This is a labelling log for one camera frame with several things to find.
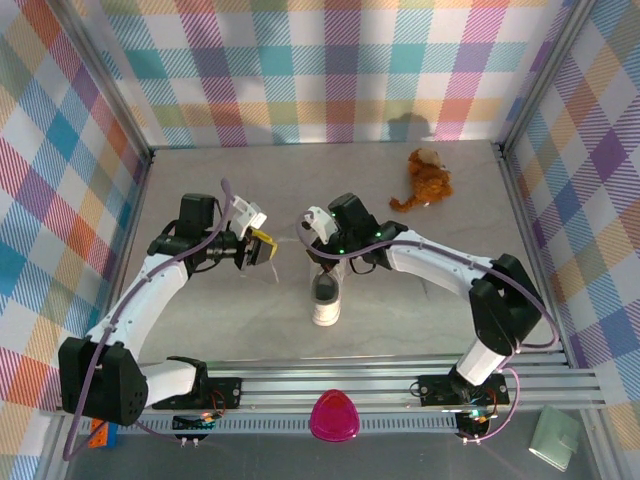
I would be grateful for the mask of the white sneaker shoe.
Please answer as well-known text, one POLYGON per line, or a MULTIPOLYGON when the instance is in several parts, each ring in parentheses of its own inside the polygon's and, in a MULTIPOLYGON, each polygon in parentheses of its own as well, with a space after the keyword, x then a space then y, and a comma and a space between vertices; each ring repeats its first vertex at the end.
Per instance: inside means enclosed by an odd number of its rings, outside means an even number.
POLYGON ((344 261, 340 261, 329 270, 314 264, 310 291, 314 307, 312 321, 315 325, 329 327, 338 321, 341 312, 344 277, 344 261))

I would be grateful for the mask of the orange plush toy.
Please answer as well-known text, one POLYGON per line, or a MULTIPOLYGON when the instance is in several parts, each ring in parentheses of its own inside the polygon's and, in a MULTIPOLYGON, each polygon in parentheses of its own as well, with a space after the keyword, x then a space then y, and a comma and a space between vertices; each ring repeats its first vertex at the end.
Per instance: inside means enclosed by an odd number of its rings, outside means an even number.
POLYGON ((414 150, 408 158, 412 193, 404 202, 391 198, 392 210, 409 212, 418 206, 429 206, 453 195, 451 172, 442 163, 437 151, 429 148, 414 150))

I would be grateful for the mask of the left controller circuit board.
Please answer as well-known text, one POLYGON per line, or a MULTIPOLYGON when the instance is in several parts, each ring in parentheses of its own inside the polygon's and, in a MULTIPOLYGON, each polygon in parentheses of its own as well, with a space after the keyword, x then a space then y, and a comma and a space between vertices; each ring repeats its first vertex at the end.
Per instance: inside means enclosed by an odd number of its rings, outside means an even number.
POLYGON ((172 430, 174 435, 183 443, 204 440, 209 432, 214 430, 219 420, 224 417, 224 411, 209 411, 199 414, 174 415, 172 430))

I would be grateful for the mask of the controller circuit board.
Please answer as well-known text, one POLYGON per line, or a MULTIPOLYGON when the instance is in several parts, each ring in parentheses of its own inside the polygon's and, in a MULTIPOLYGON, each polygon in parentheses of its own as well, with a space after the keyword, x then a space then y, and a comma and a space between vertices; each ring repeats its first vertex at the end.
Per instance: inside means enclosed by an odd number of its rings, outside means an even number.
POLYGON ((204 440, 209 432, 214 430, 219 420, 224 417, 224 411, 209 411, 199 414, 174 415, 172 430, 174 435, 183 443, 204 440))
POLYGON ((464 443, 479 443, 489 434, 492 414, 488 411, 472 410, 455 414, 456 436, 464 443))

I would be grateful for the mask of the right controller circuit board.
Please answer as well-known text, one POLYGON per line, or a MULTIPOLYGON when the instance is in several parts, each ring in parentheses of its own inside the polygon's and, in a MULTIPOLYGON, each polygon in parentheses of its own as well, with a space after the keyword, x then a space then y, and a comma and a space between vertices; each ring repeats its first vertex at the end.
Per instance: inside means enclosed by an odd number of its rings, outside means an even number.
POLYGON ((464 443, 479 443, 489 434, 492 414, 488 411, 472 410, 455 414, 456 436, 464 443))

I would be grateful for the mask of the orange and blue toy block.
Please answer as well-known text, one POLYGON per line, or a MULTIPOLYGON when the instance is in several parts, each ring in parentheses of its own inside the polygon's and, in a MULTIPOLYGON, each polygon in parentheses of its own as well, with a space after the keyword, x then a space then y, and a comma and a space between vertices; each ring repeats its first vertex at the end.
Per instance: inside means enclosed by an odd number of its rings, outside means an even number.
POLYGON ((88 446, 90 449, 113 448, 116 446, 118 425, 107 423, 99 419, 91 421, 90 439, 88 446))

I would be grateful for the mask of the pale green wallet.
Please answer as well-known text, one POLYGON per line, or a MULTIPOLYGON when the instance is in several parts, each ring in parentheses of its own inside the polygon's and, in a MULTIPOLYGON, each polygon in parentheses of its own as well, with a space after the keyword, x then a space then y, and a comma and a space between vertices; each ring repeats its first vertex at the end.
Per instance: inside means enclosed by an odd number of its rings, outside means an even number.
POLYGON ((561 472, 569 466, 579 445, 580 423, 568 414, 544 406, 529 451, 561 472))

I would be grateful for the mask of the aluminium side rail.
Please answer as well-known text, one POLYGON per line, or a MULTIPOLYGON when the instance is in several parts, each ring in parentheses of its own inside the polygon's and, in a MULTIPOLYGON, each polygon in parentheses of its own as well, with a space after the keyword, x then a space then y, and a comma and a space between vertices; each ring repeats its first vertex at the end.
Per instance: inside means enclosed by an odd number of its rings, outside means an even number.
POLYGON ((555 321, 556 330, 558 331, 560 338, 558 342, 559 348, 563 351, 566 357, 567 364, 570 367, 575 367, 575 358, 571 351, 570 345, 568 345, 565 341, 565 329, 561 323, 559 307, 556 302, 551 283, 547 278, 546 272, 544 270, 542 256, 538 249, 532 223, 527 214, 524 198, 517 185, 513 168, 510 166, 507 157, 503 153, 503 150, 498 143, 492 143, 491 147, 496 158, 498 168, 502 175, 509 200, 511 202, 511 207, 516 218, 520 236, 522 238, 526 255, 532 269, 533 278, 535 279, 535 283, 539 289, 545 306, 547 307, 549 313, 555 321))
POLYGON ((119 236, 120 241, 117 243, 119 249, 116 252, 115 260, 112 262, 111 277, 108 283, 108 288, 105 291, 105 302, 97 316, 89 320, 87 331, 90 331, 103 320, 111 307, 115 305, 122 292, 126 289, 126 272, 131 258, 133 243, 144 206, 151 170, 157 156, 157 151, 157 148, 150 147, 147 151, 147 155, 144 157, 139 184, 133 191, 130 213, 127 218, 127 222, 125 223, 123 233, 119 236))

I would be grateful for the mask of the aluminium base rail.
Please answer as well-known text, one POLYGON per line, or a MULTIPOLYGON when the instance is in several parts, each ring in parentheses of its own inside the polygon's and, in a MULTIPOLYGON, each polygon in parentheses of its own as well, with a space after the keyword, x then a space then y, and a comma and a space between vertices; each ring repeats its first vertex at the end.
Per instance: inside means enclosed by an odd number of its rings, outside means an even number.
POLYGON ((445 356, 357 357, 290 361, 222 361, 205 363, 208 377, 240 377, 242 393, 237 412, 308 413, 326 391, 343 391, 361 413, 421 409, 434 412, 485 410, 505 412, 511 407, 536 410, 601 408, 604 395, 590 370, 571 368, 561 352, 525 353, 502 374, 509 405, 426 406, 410 392, 421 375, 447 375, 453 358, 445 356))

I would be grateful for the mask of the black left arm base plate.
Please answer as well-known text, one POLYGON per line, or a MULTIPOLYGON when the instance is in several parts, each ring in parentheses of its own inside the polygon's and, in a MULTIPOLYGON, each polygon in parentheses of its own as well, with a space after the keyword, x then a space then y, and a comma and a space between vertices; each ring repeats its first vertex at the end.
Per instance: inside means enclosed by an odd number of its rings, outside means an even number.
POLYGON ((240 406, 240 377, 202 377, 192 392, 176 395, 152 405, 155 410, 218 410, 240 406))

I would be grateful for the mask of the aluminium frame post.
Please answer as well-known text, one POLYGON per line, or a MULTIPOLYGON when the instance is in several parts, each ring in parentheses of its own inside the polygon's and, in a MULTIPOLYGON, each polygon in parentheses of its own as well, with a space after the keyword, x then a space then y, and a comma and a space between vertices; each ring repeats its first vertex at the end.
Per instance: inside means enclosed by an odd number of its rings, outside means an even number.
POLYGON ((513 153, 596 3, 597 0, 563 0, 494 143, 494 149, 504 158, 513 153))
POLYGON ((90 76, 104 95, 115 117, 120 121, 122 129, 131 141, 135 151, 147 165, 151 165, 154 151, 135 121, 133 113, 129 109, 102 55, 91 39, 89 30, 81 20, 71 0, 45 1, 70 37, 71 43, 86 64, 90 76))

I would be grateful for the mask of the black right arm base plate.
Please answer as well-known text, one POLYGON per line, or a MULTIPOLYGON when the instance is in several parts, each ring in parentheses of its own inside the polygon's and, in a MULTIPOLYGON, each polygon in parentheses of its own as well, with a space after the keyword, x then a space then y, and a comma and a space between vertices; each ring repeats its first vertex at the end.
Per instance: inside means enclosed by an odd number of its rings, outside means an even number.
POLYGON ((491 374, 479 386, 473 386, 454 375, 421 375, 410 387, 423 407, 456 406, 471 408, 472 406, 509 405, 510 397, 505 377, 502 374, 491 374))

